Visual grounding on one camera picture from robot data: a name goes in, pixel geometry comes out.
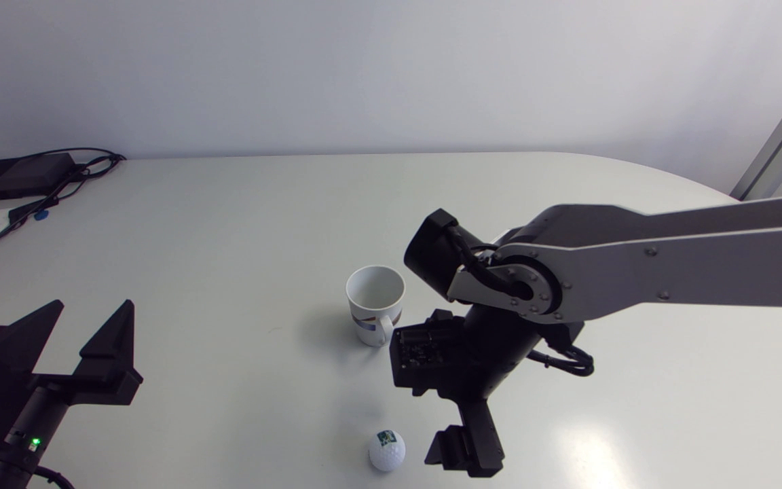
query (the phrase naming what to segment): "white wall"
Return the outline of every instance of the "white wall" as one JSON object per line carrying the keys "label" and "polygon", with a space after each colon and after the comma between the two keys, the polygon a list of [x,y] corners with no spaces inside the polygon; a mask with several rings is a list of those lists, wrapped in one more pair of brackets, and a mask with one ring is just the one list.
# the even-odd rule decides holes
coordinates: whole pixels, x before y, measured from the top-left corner
{"label": "white wall", "polygon": [[782,1],[0,2],[0,158],[558,149],[728,192]]}

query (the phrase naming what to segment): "mug stripe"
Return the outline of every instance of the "mug stripe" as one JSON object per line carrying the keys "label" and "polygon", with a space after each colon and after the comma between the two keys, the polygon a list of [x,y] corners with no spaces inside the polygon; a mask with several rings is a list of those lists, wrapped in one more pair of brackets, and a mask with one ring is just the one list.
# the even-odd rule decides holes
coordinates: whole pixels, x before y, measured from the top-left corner
{"label": "mug stripe", "polygon": [[[403,316],[403,309],[400,309],[400,312],[397,313],[397,316],[394,319],[391,319],[391,324],[397,326],[397,323],[400,322],[401,316]],[[376,325],[367,322],[367,321],[375,321],[376,316],[372,316],[372,318],[358,319],[353,315],[352,320],[356,322],[357,325],[359,325],[360,327],[364,328],[367,331],[376,331]]]}

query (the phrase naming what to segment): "white table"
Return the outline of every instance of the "white table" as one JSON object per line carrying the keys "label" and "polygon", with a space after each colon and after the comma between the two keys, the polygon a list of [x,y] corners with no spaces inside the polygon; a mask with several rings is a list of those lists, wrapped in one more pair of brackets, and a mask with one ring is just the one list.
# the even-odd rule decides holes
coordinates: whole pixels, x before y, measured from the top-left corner
{"label": "white table", "polygon": [[[596,374],[519,366],[489,402],[505,468],[468,479],[422,464],[460,423],[454,404],[394,387],[343,293],[352,270],[388,264],[407,281],[401,324],[465,312],[403,266],[438,207],[490,239],[554,204],[730,202],[559,153],[129,161],[0,242],[0,324],[62,300],[37,372],[67,374],[136,304],[134,403],[75,406],[43,460],[78,489],[782,487],[782,309],[646,304],[590,322],[578,344]],[[385,428],[409,449],[389,474],[366,455]]]}

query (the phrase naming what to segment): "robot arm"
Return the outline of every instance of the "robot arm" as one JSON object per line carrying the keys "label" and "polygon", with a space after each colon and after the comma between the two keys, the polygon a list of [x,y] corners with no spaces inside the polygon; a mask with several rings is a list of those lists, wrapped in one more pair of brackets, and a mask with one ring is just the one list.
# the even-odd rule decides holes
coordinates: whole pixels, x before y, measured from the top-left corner
{"label": "robot arm", "polygon": [[[558,205],[493,244],[440,209],[404,262],[472,308],[395,331],[394,384],[458,403],[463,426],[439,431],[426,463],[490,477],[502,446],[487,397],[527,357],[589,375],[593,359],[573,346],[584,320],[642,302],[782,306],[782,199],[652,216]],[[570,360],[532,352],[543,338]]]}

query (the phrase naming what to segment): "black power adapter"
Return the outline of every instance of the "black power adapter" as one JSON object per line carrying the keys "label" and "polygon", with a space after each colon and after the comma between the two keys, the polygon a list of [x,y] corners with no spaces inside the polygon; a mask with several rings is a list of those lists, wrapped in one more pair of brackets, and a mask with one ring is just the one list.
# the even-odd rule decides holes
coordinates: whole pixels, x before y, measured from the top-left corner
{"label": "black power adapter", "polygon": [[50,195],[74,169],[68,153],[0,159],[0,200]]}

